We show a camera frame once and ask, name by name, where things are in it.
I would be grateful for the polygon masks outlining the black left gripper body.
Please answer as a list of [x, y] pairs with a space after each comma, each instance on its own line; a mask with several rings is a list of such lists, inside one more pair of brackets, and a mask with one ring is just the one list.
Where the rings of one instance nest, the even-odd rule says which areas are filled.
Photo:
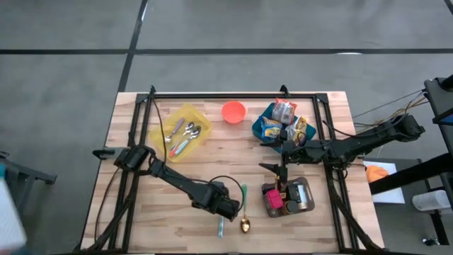
[[238, 215], [239, 201], [229, 197], [229, 190], [221, 182], [194, 183], [190, 193], [194, 208], [221, 215], [231, 222]]

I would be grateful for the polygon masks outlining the gold spoon green handle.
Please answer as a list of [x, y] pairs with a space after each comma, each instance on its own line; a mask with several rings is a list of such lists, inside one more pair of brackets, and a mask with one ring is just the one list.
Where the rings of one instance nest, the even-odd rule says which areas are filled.
[[242, 188], [242, 192], [243, 192], [243, 217], [241, 219], [240, 227], [241, 227], [241, 231], [244, 234], [247, 234], [251, 229], [251, 222], [247, 218], [247, 215], [246, 215], [246, 197], [247, 197], [248, 187], [246, 184], [243, 184], [241, 186], [241, 188]]

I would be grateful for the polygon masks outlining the blue ramen packet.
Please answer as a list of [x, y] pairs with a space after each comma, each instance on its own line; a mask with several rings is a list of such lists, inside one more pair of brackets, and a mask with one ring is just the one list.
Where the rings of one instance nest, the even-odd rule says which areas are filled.
[[282, 129], [282, 123], [277, 120], [266, 118], [265, 116], [259, 117], [261, 126], [261, 137], [263, 138], [276, 138]]

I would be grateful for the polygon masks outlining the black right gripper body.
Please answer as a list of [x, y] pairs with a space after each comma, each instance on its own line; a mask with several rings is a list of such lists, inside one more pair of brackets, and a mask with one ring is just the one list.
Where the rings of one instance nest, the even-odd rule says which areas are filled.
[[289, 179], [288, 164], [299, 164], [302, 162], [303, 147], [298, 147], [293, 140], [289, 140], [286, 130], [281, 130], [277, 137], [280, 142], [280, 165], [277, 168], [277, 190], [280, 193], [288, 193], [290, 186], [300, 184], [302, 177]]

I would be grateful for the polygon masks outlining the red patterned spice tin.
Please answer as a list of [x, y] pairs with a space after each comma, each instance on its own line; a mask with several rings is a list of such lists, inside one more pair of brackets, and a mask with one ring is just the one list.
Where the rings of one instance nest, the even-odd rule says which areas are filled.
[[284, 205], [280, 192], [276, 189], [269, 190], [265, 194], [265, 201], [269, 208], [273, 210], [279, 209]]

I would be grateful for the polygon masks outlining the orange ramen packet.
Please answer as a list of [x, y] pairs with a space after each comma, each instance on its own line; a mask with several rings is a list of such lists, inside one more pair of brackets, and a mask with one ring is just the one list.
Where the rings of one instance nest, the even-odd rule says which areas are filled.
[[292, 140], [296, 145], [302, 145], [306, 139], [307, 123], [303, 117], [298, 117], [291, 125], [288, 125], [287, 131], [288, 140]]

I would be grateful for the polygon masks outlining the red ramen packet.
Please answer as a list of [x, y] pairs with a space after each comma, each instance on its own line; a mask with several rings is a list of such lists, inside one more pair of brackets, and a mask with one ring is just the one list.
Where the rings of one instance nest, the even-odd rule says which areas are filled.
[[285, 125], [291, 125], [294, 121], [294, 114], [297, 104], [285, 99], [276, 98], [272, 110], [272, 119]]

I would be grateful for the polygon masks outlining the yellow plastic bin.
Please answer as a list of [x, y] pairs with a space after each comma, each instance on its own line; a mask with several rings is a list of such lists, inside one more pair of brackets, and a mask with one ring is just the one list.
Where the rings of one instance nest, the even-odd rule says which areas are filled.
[[[150, 144], [155, 150], [159, 150], [162, 154], [166, 152], [166, 158], [170, 162], [178, 163], [188, 158], [197, 147], [199, 147], [209, 136], [212, 131], [211, 122], [203, 115], [203, 113], [196, 109], [192, 104], [183, 104], [176, 110], [171, 110], [170, 115], [165, 117], [160, 126], [160, 122], [157, 122], [157, 126], [149, 132]], [[174, 125], [180, 118], [185, 118], [185, 122], [181, 125], [178, 132], [173, 136], [170, 143], [165, 143], [165, 137], [171, 134]], [[175, 149], [185, 137], [182, 134], [185, 131], [185, 126], [189, 122], [194, 122], [195, 126], [201, 127], [201, 133], [197, 138], [191, 140], [190, 143], [184, 148], [184, 150], [176, 157], [170, 157], [170, 153]]]

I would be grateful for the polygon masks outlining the spoon red handle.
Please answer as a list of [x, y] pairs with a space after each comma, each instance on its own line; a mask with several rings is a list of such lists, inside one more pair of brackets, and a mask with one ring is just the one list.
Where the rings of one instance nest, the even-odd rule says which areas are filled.
[[[189, 136], [187, 138], [185, 138], [184, 140], [188, 139], [189, 137], [191, 137], [191, 140], [194, 140], [195, 138], [197, 138], [199, 136], [199, 134], [201, 133], [201, 127], [198, 125], [198, 126], [195, 126], [192, 130], [192, 132], [189, 134]], [[170, 157], [176, 157], [174, 156], [174, 151], [177, 149], [177, 147], [175, 149], [173, 149], [170, 153]]]

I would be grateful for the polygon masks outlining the spoon lavender handle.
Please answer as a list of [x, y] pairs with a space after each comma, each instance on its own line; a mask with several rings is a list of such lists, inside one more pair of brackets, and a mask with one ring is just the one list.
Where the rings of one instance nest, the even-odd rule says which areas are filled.
[[181, 125], [185, 122], [185, 118], [180, 118], [176, 124], [174, 125], [173, 130], [171, 131], [171, 134], [165, 137], [165, 143], [170, 143], [173, 136], [178, 132], [180, 129]]

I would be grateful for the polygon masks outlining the blue plastic bin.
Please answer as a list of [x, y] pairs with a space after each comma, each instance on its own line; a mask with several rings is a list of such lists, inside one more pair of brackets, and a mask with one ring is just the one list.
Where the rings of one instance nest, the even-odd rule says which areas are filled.
[[[275, 105], [275, 102], [274, 103], [271, 103], [266, 109], [265, 111], [259, 116], [261, 117], [262, 115], [265, 116], [266, 118], [269, 118], [269, 119], [272, 119], [272, 110], [273, 110], [273, 106]], [[257, 121], [254, 122], [254, 124], [252, 125], [252, 133], [255, 137], [257, 137], [259, 140], [261, 140], [262, 142], [267, 142], [267, 141], [271, 141], [273, 140], [274, 138], [263, 138], [261, 137], [261, 126], [260, 126], [260, 120], [259, 120], [259, 117], [257, 119]], [[294, 114], [294, 121], [297, 119], [298, 117], [296, 116], [296, 114]], [[282, 124], [282, 130], [285, 130], [285, 128], [287, 127], [288, 125], [285, 125], [285, 124]], [[307, 129], [306, 129], [306, 139], [305, 141], [302, 143], [302, 145], [307, 141], [307, 140], [311, 140], [314, 135], [316, 134], [316, 129], [314, 127], [312, 127], [311, 125], [309, 125], [307, 123]]]

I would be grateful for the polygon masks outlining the white paper sheet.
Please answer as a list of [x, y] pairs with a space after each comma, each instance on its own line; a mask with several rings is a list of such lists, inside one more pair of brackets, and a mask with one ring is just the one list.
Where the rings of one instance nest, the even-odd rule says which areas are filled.
[[[369, 168], [370, 166], [381, 167], [385, 169], [389, 175], [397, 172], [396, 165], [394, 163], [377, 162], [377, 161], [363, 161], [364, 165]], [[378, 193], [372, 196], [374, 203], [393, 203], [393, 204], [404, 204], [405, 199], [403, 197], [403, 191], [401, 188], [395, 188], [390, 191]]]

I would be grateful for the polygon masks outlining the small spoon teal handle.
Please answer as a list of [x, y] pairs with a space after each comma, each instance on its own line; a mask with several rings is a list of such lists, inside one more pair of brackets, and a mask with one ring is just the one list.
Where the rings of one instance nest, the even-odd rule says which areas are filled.
[[174, 151], [174, 156], [177, 156], [179, 155], [183, 149], [186, 147], [186, 145], [190, 142], [191, 140], [191, 137], [189, 137], [188, 139], [184, 140], [178, 147], [177, 149]]

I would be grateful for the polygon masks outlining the grey plastic bin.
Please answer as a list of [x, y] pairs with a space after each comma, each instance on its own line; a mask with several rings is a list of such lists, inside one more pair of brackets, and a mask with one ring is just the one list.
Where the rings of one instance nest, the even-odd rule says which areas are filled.
[[[308, 197], [309, 197], [309, 207], [306, 210], [300, 210], [299, 209], [298, 212], [295, 213], [295, 214], [309, 212], [309, 211], [312, 211], [315, 208], [314, 198], [312, 196], [311, 189], [310, 189], [308, 181], [304, 177], [302, 177], [302, 182], [300, 184], [303, 184], [303, 185], [306, 186], [306, 189], [307, 189], [307, 192], [308, 192]], [[286, 215], [284, 213], [284, 210], [283, 210], [284, 206], [282, 206], [279, 209], [273, 210], [273, 209], [270, 209], [268, 204], [266, 203], [265, 194], [269, 190], [273, 190], [273, 189], [277, 190], [277, 187], [276, 187], [275, 184], [265, 183], [265, 184], [263, 184], [261, 186], [261, 191], [262, 191], [262, 194], [263, 194], [263, 203], [264, 203], [265, 210], [266, 210], [268, 216], [272, 217], [272, 218], [288, 216], [288, 215]], [[282, 197], [283, 203], [285, 205], [285, 203], [288, 201], [287, 193], [281, 193], [280, 196]]]

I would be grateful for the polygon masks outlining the white box teal edge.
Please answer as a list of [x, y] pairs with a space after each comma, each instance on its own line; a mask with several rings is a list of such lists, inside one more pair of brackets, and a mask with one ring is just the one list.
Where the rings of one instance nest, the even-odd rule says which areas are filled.
[[0, 255], [24, 247], [27, 237], [6, 183], [6, 166], [0, 163]]

